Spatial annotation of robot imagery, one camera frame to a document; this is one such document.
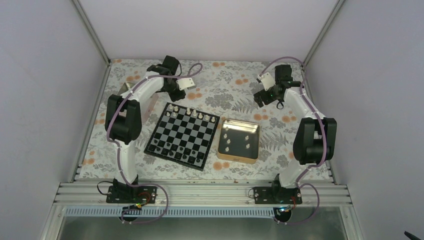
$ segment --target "black cable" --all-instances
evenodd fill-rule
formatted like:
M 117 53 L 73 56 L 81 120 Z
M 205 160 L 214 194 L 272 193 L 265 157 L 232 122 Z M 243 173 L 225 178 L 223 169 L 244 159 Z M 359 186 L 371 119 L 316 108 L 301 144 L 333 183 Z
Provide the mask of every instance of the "black cable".
M 255 199 L 255 196 L 251 197 L 251 196 L 249 195 L 249 193 L 250 193 L 252 190 L 253 190 L 253 188 L 251 188 L 251 189 L 247 192 L 247 197 L 248 197 L 248 198 L 250 198 L 250 199 Z
M 111 181 L 100 181 L 100 182 L 98 182 L 98 183 L 97 183 L 97 191 L 98 191 L 101 195 L 107 196 L 107 195 L 108 195 L 107 193 L 103 193 L 102 191 L 100 191 L 99 184 L 101 184 L 101 183 L 108 183 L 108 184 L 114 184 L 114 183 L 113 183 L 113 182 L 111 182 Z
M 283 108 L 284 108 L 283 101 L 278 100 L 278 102 L 277 102 L 277 109 L 281 110 Z

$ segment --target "metal tray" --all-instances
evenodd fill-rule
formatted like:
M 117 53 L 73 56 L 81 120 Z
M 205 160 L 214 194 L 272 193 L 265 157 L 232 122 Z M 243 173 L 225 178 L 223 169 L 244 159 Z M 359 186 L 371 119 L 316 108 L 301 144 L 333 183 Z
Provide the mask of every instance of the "metal tray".
M 219 134 L 218 151 L 219 159 L 254 164 L 259 155 L 259 124 L 225 119 L 222 121 Z

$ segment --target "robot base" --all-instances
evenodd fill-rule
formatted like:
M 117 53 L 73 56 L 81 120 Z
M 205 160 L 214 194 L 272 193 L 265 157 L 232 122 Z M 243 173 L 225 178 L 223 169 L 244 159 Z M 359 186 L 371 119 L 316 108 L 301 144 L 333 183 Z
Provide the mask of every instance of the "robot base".
M 136 185 L 139 182 L 139 178 L 134 180 L 132 184 Z M 131 187 L 125 183 L 118 182 L 113 179 L 113 185 L 109 187 L 106 203 L 108 204 L 144 204 L 147 199 L 147 194 L 150 195 L 150 199 L 147 204 L 154 204 L 156 200 L 157 187 L 155 186 L 140 186 Z
M 302 204 L 301 190 L 285 188 L 280 184 L 280 174 L 277 174 L 271 186 L 256 186 L 253 188 L 254 203 L 261 204 Z

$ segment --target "gray leaf pattern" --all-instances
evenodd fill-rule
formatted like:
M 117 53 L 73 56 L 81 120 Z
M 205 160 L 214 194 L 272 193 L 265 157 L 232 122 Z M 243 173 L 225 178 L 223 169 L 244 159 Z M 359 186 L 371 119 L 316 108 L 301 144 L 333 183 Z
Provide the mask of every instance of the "gray leaf pattern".
M 187 74 L 191 65 L 199 61 L 182 60 L 182 75 Z M 115 146 L 106 141 L 105 115 L 107 101 L 111 94 L 117 94 L 127 82 L 136 83 L 146 69 L 161 60 L 115 59 L 97 112 L 95 125 L 90 136 L 87 152 L 82 163 L 81 178 L 113 178 L 117 170 Z M 290 162 L 290 152 L 299 126 L 288 106 L 276 109 L 272 103 L 259 108 L 253 94 L 263 89 L 256 81 L 257 75 L 267 62 L 201 61 L 203 71 L 194 76 L 196 88 L 186 90 L 186 97 L 175 102 L 178 105 L 198 109 L 223 118 L 254 122 L 260 125 L 260 151 L 255 164 L 243 164 L 217 158 L 217 129 L 203 171 L 144 154 L 160 115 L 170 98 L 166 93 L 158 93 L 158 100 L 147 121 L 142 125 L 141 134 L 135 143 L 135 168 L 142 179 L 181 179 L 181 180 L 272 180 Z M 268 69 L 274 75 L 276 63 Z M 295 81 L 302 80 L 298 64 L 289 63 Z M 306 180 L 329 179 L 327 168 L 313 168 L 305 176 Z
M 286 155 L 279 155 L 277 157 L 277 164 L 280 165 L 283 168 L 287 168 L 289 165 L 289 160 L 287 159 Z

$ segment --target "metal bracket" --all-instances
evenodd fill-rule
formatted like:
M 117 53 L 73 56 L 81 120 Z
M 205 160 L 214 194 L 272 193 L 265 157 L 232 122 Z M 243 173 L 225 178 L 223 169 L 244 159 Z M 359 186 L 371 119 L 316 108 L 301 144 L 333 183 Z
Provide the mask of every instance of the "metal bracket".
M 140 186 L 134 187 L 136 197 L 128 196 L 122 191 L 118 191 L 114 186 L 110 186 L 108 190 L 106 203 L 108 204 L 137 204 L 144 203 L 147 201 L 147 196 L 143 193 L 150 194 L 150 200 L 148 204 L 154 204 L 157 196 L 157 187 L 155 186 Z
M 292 197 L 294 197 L 296 204 L 302 204 L 302 195 L 299 188 L 295 188 L 295 194 L 294 196 L 291 194 L 288 194 L 287 196 L 281 196 L 279 198 L 279 201 L 276 201 L 273 197 L 273 192 L 271 187 L 267 186 L 256 186 L 253 188 L 253 195 L 254 195 L 254 203 L 257 205 L 262 204 L 294 204 Z

